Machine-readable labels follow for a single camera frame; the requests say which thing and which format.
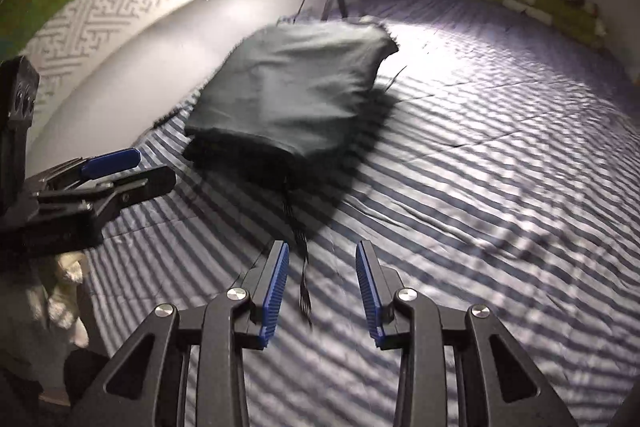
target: striped bedsheet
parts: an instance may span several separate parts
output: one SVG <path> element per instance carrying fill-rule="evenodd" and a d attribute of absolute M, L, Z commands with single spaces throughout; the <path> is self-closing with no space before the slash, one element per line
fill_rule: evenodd
<path fill-rule="evenodd" d="M 339 172 L 295 198 L 314 327 L 291 257 L 276 335 L 245 351 L 254 426 L 392 423 L 399 355 L 369 338 L 354 249 L 441 305 L 488 303 L 581 425 L 605 425 L 640 370 L 638 97 L 613 60 L 478 0 L 365 0 L 401 51 Z M 123 212 L 88 252 L 114 352 L 153 307 L 202 305 L 292 233 L 278 194 L 182 156 L 192 94 L 139 143 L 175 190 Z M 187 422 L 194 421 L 197 349 Z M 451 361 L 448 369 L 452 375 Z M 450 423 L 456 389 L 449 382 Z"/>

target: black fabric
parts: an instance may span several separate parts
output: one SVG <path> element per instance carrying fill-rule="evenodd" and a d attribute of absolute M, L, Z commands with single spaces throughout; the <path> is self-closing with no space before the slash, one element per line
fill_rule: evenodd
<path fill-rule="evenodd" d="M 398 50 L 375 23 L 268 26 L 245 39 L 202 90 L 185 158 L 230 166 L 280 189 L 339 161 L 381 62 Z"/>

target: silver screw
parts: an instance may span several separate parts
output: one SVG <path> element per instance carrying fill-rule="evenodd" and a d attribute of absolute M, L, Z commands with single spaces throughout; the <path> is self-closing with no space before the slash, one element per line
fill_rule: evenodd
<path fill-rule="evenodd" d="M 226 293 L 226 298 L 231 299 L 232 301 L 241 301 L 246 297 L 246 291 L 242 288 L 231 288 Z"/>
<path fill-rule="evenodd" d="M 474 304 L 471 306 L 471 312 L 474 314 L 474 317 L 478 317 L 479 319 L 485 319 L 491 313 L 489 308 L 484 304 Z"/>
<path fill-rule="evenodd" d="M 402 288 L 398 291 L 398 298 L 401 301 L 415 301 L 418 298 L 418 292 L 411 288 Z"/>
<path fill-rule="evenodd" d="M 171 304 L 160 304 L 155 311 L 157 317 L 168 317 L 174 312 L 174 307 Z"/>

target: black strap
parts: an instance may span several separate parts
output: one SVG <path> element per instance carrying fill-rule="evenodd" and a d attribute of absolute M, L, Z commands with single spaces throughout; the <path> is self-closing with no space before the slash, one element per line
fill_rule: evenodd
<path fill-rule="evenodd" d="M 300 311 L 306 318 L 309 327 L 313 328 L 313 324 L 311 322 L 311 297 L 309 296 L 309 290 L 306 287 L 306 266 L 308 266 L 309 263 L 309 251 L 306 245 L 305 225 L 300 223 L 293 214 L 291 191 L 286 179 L 282 190 L 282 206 L 284 214 L 287 217 L 287 222 L 293 232 L 293 237 L 296 242 L 296 250 L 298 251 L 298 255 L 302 257 L 302 278 L 300 279 L 299 301 Z"/>

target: mattress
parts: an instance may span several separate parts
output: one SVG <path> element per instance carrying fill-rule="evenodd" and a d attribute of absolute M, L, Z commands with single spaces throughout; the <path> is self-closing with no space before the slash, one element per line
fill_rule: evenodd
<path fill-rule="evenodd" d="M 354 270 L 361 239 L 438 304 L 489 304 L 578 422 L 605 425 L 640 371 L 634 88 L 610 57 L 480 0 L 364 6 L 400 52 L 382 64 L 339 171 L 294 197 L 313 328 L 298 309 L 293 254 L 276 335 L 244 353 L 252 425 L 392 424 L 399 353 L 377 350 L 367 332 Z M 175 190 L 125 210 L 88 251 L 111 353 L 156 304 L 205 304 L 272 239 L 295 245 L 279 194 L 184 160 L 196 97 L 137 144 L 141 168 L 174 167 Z M 197 358 L 194 349 L 188 424 Z M 452 378 L 448 388 L 455 425 Z"/>

